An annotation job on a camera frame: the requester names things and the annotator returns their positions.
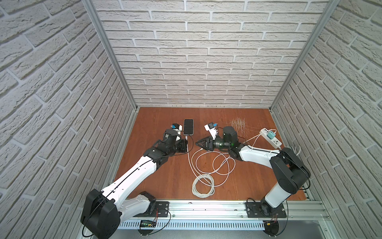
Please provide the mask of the black phone pink case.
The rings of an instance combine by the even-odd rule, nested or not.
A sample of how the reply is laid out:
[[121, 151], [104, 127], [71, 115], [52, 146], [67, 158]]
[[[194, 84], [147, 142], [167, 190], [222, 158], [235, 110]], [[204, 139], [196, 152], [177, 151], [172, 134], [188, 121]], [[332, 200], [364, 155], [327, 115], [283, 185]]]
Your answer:
[[193, 135], [194, 134], [194, 120], [193, 119], [184, 119], [183, 125], [184, 135]]

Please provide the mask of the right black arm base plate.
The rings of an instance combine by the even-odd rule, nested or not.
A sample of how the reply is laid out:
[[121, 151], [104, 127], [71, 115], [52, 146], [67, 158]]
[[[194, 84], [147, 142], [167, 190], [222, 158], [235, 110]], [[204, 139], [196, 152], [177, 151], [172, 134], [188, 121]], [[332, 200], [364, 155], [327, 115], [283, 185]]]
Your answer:
[[283, 204], [272, 208], [265, 200], [257, 202], [250, 198], [246, 200], [245, 207], [248, 218], [287, 218]]

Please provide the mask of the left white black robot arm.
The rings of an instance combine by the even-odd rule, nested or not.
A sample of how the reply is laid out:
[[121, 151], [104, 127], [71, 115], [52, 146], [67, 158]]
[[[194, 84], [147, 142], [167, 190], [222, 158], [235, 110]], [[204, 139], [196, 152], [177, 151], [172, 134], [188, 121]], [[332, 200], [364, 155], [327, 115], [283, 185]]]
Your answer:
[[132, 199], [127, 197], [170, 157], [187, 153], [188, 141], [182, 138], [182, 130], [180, 124], [172, 124], [126, 173], [102, 190], [93, 189], [87, 194], [80, 221], [91, 236], [108, 239], [121, 222], [136, 215], [154, 214], [156, 198], [151, 194], [142, 192]]

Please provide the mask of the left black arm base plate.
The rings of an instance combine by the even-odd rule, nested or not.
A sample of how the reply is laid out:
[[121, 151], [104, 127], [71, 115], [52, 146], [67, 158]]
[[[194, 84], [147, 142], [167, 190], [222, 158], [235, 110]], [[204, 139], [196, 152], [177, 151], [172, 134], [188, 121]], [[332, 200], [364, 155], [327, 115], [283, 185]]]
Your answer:
[[169, 201], [156, 201], [155, 204], [150, 204], [147, 211], [142, 214], [137, 214], [134, 217], [159, 217], [159, 218], [167, 218], [169, 216]]

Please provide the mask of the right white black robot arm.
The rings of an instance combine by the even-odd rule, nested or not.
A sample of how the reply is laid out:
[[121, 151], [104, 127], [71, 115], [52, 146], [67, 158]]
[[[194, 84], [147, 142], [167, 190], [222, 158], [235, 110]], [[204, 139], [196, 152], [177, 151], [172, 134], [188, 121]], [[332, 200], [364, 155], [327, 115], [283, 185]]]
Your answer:
[[259, 206], [265, 216], [302, 189], [311, 177], [310, 171], [291, 148], [267, 150], [246, 145], [239, 142], [237, 132], [231, 126], [223, 128], [223, 137], [211, 135], [197, 141], [196, 145], [206, 151], [226, 151], [235, 160], [256, 163], [273, 170], [277, 182]]

